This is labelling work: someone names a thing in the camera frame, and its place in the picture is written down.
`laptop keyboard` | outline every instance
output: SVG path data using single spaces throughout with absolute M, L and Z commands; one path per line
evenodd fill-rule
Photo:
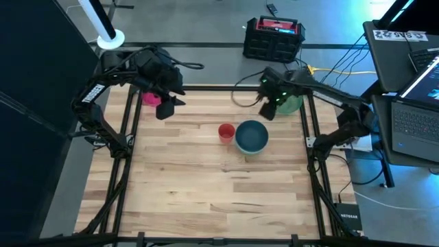
M 439 141 L 439 118 L 394 109 L 394 131 Z
M 409 53 L 416 71 L 422 71 L 437 55 L 439 55 L 439 48 L 424 49 Z

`laptop screen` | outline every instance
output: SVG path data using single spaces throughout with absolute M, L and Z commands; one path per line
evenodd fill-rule
M 439 107 L 439 56 L 431 61 L 400 97 Z

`red cup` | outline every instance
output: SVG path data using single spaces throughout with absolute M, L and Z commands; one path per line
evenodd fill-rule
M 218 134 L 222 143 L 230 143 L 235 136 L 235 127 L 229 123 L 223 123 L 218 128 Z

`wooden tabletop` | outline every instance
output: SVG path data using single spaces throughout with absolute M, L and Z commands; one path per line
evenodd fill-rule
M 127 92 L 125 86 L 110 93 L 105 118 L 115 130 L 121 125 Z M 242 104 L 251 104 L 256 96 L 255 92 L 235 95 Z M 143 231 L 148 237 L 288 239 L 298 234 L 317 239 L 300 113 L 268 121 L 258 115 L 260 104 L 240 108 L 231 102 L 230 92 L 187 91 L 179 98 L 187 105 L 176 107 L 175 115 L 164 121 L 155 118 L 154 108 L 142 107 L 119 235 L 137 236 Z M 318 99 L 316 108 L 321 133 L 335 130 L 334 108 Z M 255 156 L 245 156 L 233 144 L 224 145 L 218 139 L 220 124 L 237 127 L 247 119 L 262 122 L 270 136 L 267 147 Z M 312 133 L 309 114 L 308 122 Z M 333 153 L 344 156 L 340 151 Z M 76 231 L 103 205 L 111 167 L 109 151 L 96 151 Z M 336 198 L 350 180 L 348 168 L 332 156 L 327 168 Z M 355 203 L 350 185 L 342 199 Z M 324 206 L 322 210 L 329 234 L 328 213 Z

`cable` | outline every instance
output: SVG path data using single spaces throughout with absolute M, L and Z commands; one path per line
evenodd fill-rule
M 344 191 L 345 188 L 347 188 L 351 184 L 351 182 L 352 181 L 349 181 L 349 183 L 347 185 L 345 185 L 340 192 L 338 192 L 338 202 L 339 203 L 342 203 L 342 192 Z
M 429 168 L 428 171 L 433 175 L 439 176 L 439 172 L 433 172 L 431 168 Z
M 343 83 L 349 78 L 349 76 L 351 76 L 351 74 L 352 74 L 352 68 L 353 68 L 356 64 L 358 64 L 359 62 L 361 62 L 364 58 L 366 58 L 366 56 L 368 56 L 369 52 L 370 52 L 370 51 L 366 52 L 366 55 L 364 55 L 364 57 L 361 58 L 358 62 L 356 62 L 355 64 L 352 64 L 351 69 L 349 70 L 349 74 L 348 74 L 348 76 L 346 76 L 346 78 L 344 78 L 344 80 L 342 80 L 342 82 L 340 82 L 340 85 L 338 86 L 339 89 L 342 87 Z
M 344 54 L 344 56 L 342 56 L 342 58 L 340 58 L 339 60 L 338 60 L 338 62 L 334 65 L 334 67 L 332 68 L 332 70 L 330 70 L 329 71 L 329 73 L 328 74 L 326 74 L 322 79 L 321 79 L 321 81 L 320 81 L 320 83 L 323 83 L 327 78 L 328 78 L 328 75 L 330 75 L 331 73 L 332 73 L 332 71 L 334 70 L 334 69 L 336 69 L 337 68 L 337 65 L 338 65 L 338 63 L 339 62 L 341 62 L 342 60 L 343 60 L 343 58 L 345 58 L 347 55 L 348 55 L 348 53 L 351 51 L 351 49 L 361 40 L 361 38 L 363 38 L 363 36 L 364 36 L 364 34 L 362 34 L 358 39 L 357 39 L 357 41 L 355 41 L 355 43 L 353 44 L 353 45 L 351 45 L 351 47 L 349 48 L 349 50 Z
M 303 50 L 303 48 L 302 47 L 300 47 L 300 54 L 299 54 L 299 61 L 300 61 L 300 68 L 302 67 L 302 50 Z
M 352 145 L 352 142 L 351 142 L 351 160 L 353 159 L 353 152 L 354 152 L 354 148 L 353 148 L 353 145 Z M 346 165 L 347 165 L 348 167 L 349 167 L 349 165 L 350 165 L 350 163 L 348 162 L 348 160 L 346 160 L 345 158 L 343 158 L 343 157 L 340 156 L 340 155 L 337 155 L 337 154 L 329 154 L 329 156 L 338 157 L 338 158 L 342 159 L 342 160 L 346 163 Z M 338 192 L 338 202 L 339 202 L 339 203 L 342 203 L 342 197 L 341 197 L 341 194 L 342 194 L 342 192 L 345 190 L 345 188 L 347 188 L 351 183 L 352 183 L 353 185 L 368 185 L 368 184 L 372 183 L 373 181 L 375 181 L 376 179 L 378 179 L 378 178 L 382 175 L 383 172 L 384 172 L 384 171 L 381 169 L 381 171 L 378 173 L 378 175 L 376 175 L 374 178 L 372 178 L 371 180 L 366 181 L 366 182 L 359 183 L 359 182 L 353 182 L 352 180 L 349 181 L 349 183 L 348 183 L 347 185 L 345 185 L 345 186 L 343 187 L 343 189 L 340 190 L 340 192 Z
M 314 71 L 331 71 L 331 69 L 315 68 L 315 67 L 311 67 L 311 66 L 309 67 L 309 69 L 312 72 L 314 72 Z M 332 72 L 334 72 L 334 73 L 341 73 L 341 74 L 344 74 L 344 75 L 348 75 L 349 74 L 349 72 L 341 72 L 341 71 L 338 71 L 338 70 L 332 70 Z M 367 74 L 367 73 L 376 74 L 377 72 L 375 72 L 375 71 L 357 71 L 357 72 L 352 72 L 351 75 L 361 75 L 361 74 Z
M 377 149 L 377 150 L 378 150 L 378 152 L 380 153 L 381 158 L 384 159 L 384 153 L 383 153 L 383 150 L 380 150 L 380 149 Z
M 306 66 L 308 66 L 308 63 L 302 60 L 301 58 L 296 58 L 295 60 L 300 61 L 300 63 L 304 63 Z
M 164 56 L 166 58 L 169 58 L 170 60 L 173 60 L 176 64 L 181 65 L 183 67 L 186 67 L 188 69 L 195 69 L 195 70 L 204 69 L 204 65 L 203 64 L 200 64 L 200 63 L 197 63 L 197 62 L 180 62 L 177 59 L 175 59 L 175 58 L 173 58 L 171 56 L 168 56 L 167 54 L 163 54 L 161 52 L 157 52 L 157 53 L 159 53 L 160 55 L 162 55 L 162 56 Z
M 81 5 L 72 5 L 72 6 L 67 7 L 67 9 L 66 9 L 66 14 L 69 13 L 70 8 L 80 7 L 80 6 L 81 6 Z
M 390 207 L 390 208 L 392 208 L 392 209 L 402 209 L 402 210 L 412 210 L 412 211 L 429 211 L 429 210 L 436 210 L 436 209 L 439 209 L 439 206 L 431 207 L 431 208 L 425 208 L 425 209 L 397 207 L 397 206 L 392 206 L 392 205 L 388 205 L 388 204 L 386 204 L 386 203 L 379 202 L 379 201 L 377 201 L 377 200 L 373 200 L 372 198 L 369 198 L 369 197 L 367 197 L 367 196 L 365 196 L 365 195 L 363 195 L 363 194 L 361 194 L 361 193 L 355 192 L 355 191 L 354 191 L 354 193 L 356 193 L 358 196 L 361 196 L 361 197 L 363 197 L 363 198 L 365 198 L 365 199 L 367 199 L 367 200 L 369 200 L 369 201 L 371 201 L 371 202 L 375 202 L 375 203 L 380 204 L 380 205 L 382 205 L 382 206 Z
M 413 51 L 413 49 L 412 49 L 412 44 L 410 44 L 410 42 L 409 42 L 409 40 L 407 39 L 407 37 L 405 36 L 405 34 L 406 34 L 406 33 L 404 33 L 404 39 L 405 39 L 405 41 L 407 41 L 407 45 L 409 46 L 409 50 L 410 50 L 410 52 L 412 52 L 412 51 Z
M 237 87 L 239 84 L 241 84 L 241 82 L 243 82 L 244 80 L 247 80 L 248 78 L 251 78 L 251 77 L 256 76 L 256 75 L 259 75 L 259 74 L 262 74 L 263 72 L 264 72 L 264 71 L 260 71 L 260 72 L 258 72 L 258 73 L 254 73 L 254 74 L 252 74 L 252 75 L 247 75 L 246 77 L 240 79 L 240 81 L 238 81 L 238 82 L 234 85 L 234 88 L 236 88 L 236 87 Z M 235 105 L 237 105 L 237 106 L 240 106 L 240 107 L 252 107 L 252 106 L 254 106 L 255 104 L 258 104 L 258 102 L 260 101 L 259 99 L 257 99 L 256 102 L 253 103 L 253 104 L 250 104 L 250 105 L 242 105 L 242 104 L 238 103 L 238 102 L 235 100 L 235 97 L 234 97 L 234 94 L 233 94 L 234 92 L 235 92 L 235 90 L 233 90 L 233 91 L 230 92 L 230 98 L 232 99 L 232 102 L 233 102 Z
M 114 72 L 116 69 L 118 69 L 120 66 L 124 65 L 126 63 L 126 61 L 128 61 L 129 59 L 131 59 L 132 57 L 134 57 L 135 55 L 141 53 L 142 51 L 145 51 L 146 49 L 153 49 L 153 47 L 151 46 L 145 46 L 142 47 L 140 49 L 138 49 L 137 51 L 131 53 L 128 57 L 126 57 L 125 59 L 123 59 L 118 65 L 116 65 L 116 67 L 110 69 L 109 71 L 105 72 L 104 75 L 108 75 L 109 73 Z
M 370 179 L 367 182 L 362 182 L 362 183 L 358 183 L 358 182 L 352 182 L 353 185 L 368 185 L 371 182 L 375 181 L 376 179 L 378 179 L 383 173 L 383 170 L 381 169 L 381 171 L 378 173 L 378 175 L 376 175 L 374 178 Z
M 349 66 L 355 61 L 355 59 L 357 59 L 358 56 L 361 55 L 361 52 L 363 51 L 363 49 L 364 49 L 365 46 L 366 46 L 366 44 L 364 44 L 364 45 L 361 47 L 361 49 L 359 49 L 359 50 L 357 50 L 357 51 L 354 52 L 354 54 L 355 54 L 355 53 L 358 53 L 358 54 L 352 59 L 352 61 L 351 61 L 350 63 L 348 63 L 348 65 L 346 65 L 346 66 L 344 67 L 344 69 L 342 69 L 342 72 L 344 72 L 347 68 L 349 68 Z M 338 78 L 340 78 L 340 76 L 342 76 L 342 73 L 339 74 L 339 75 L 336 77 L 336 79 L 335 79 L 335 84 L 333 84 L 332 86 L 336 86 L 336 85 L 338 84 Z
M 297 66 L 300 66 L 299 62 L 297 61 L 297 58 L 294 59 L 294 62 L 296 62 Z
M 105 145 L 102 145 L 102 146 L 95 146 L 95 148 L 93 148 L 93 151 L 100 150 L 103 147 L 108 147 L 108 143 L 105 143 Z
M 329 154 L 329 156 L 338 157 L 338 158 L 342 159 L 349 166 L 348 160 L 346 160 L 345 158 L 341 157 L 340 155 L 338 155 L 338 154 Z
M 310 174 L 313 173 L 313 172 L 311 172 L 311 166 L 310 166 L 310 165 L 307 166 L 307 171 L 308 171 Z M 317 167 L 316 171 L 314 172 L 314 174 L 316 174 L 318 171 L 320 171 L 320 164 L 318 165 L 318 167 Z
M 288 69 L 288 67 L 287 67 L 286 64 L 283 64 L 283 66 L 285 67 L 285 69 L 286 69 L 287 71 L 289 71 L 289 69 Z

